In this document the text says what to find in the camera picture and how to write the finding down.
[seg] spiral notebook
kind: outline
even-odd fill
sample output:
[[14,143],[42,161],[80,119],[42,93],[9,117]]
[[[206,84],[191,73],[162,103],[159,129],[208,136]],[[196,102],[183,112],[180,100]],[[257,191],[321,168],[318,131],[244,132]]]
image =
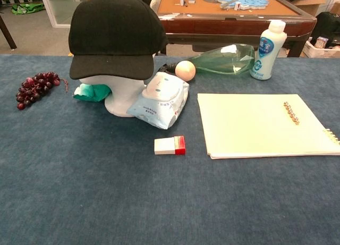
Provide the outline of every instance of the spiral notebook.
[[198,94],[212,159],[340,155],[339,140],[298,95]]

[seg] grape cluster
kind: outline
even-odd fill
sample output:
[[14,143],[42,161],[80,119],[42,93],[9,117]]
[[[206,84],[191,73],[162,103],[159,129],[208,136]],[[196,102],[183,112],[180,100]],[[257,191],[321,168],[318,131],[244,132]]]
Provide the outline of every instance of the grape cluster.
[[26,78],[26,81],[21,83],[19,92],[16,94],[17,108],[22,110],[32,103],[46,95],[53,86],[60,85],[60,78],[55,72],[38,73],[34,77]]

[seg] beige ball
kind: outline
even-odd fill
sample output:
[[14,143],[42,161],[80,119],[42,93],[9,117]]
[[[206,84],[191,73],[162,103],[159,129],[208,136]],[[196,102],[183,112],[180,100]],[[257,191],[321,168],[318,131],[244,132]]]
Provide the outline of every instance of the beige ball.
[[180,79],[188,82],[195,77],[196,68],[195,66],[189,61],[181,61],[178,63],[175,69],[175,74]]

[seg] red and white eraser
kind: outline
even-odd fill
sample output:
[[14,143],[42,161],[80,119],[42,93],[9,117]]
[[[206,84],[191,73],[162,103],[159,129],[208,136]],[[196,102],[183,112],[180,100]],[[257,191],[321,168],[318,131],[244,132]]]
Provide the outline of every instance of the red and white eraser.
[[155,155],[185,155],[184,136],[155,139]]

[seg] blue carpet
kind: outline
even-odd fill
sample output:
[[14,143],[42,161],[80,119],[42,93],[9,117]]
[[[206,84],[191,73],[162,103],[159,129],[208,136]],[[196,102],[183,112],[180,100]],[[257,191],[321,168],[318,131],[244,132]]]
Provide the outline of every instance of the blue carpet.
[[[70,64],[0,56],[1,245],[340,244],[339,157],[211,160],[197,103],[198,92],[297,93],[340,135],[338,60],[278,59],[268,81],[198,74],[169,130],[73,99]],[[18,111],[21,82],[45,71],[69,92]],[[155,138],[181,134],[185,156],[154,155]]]

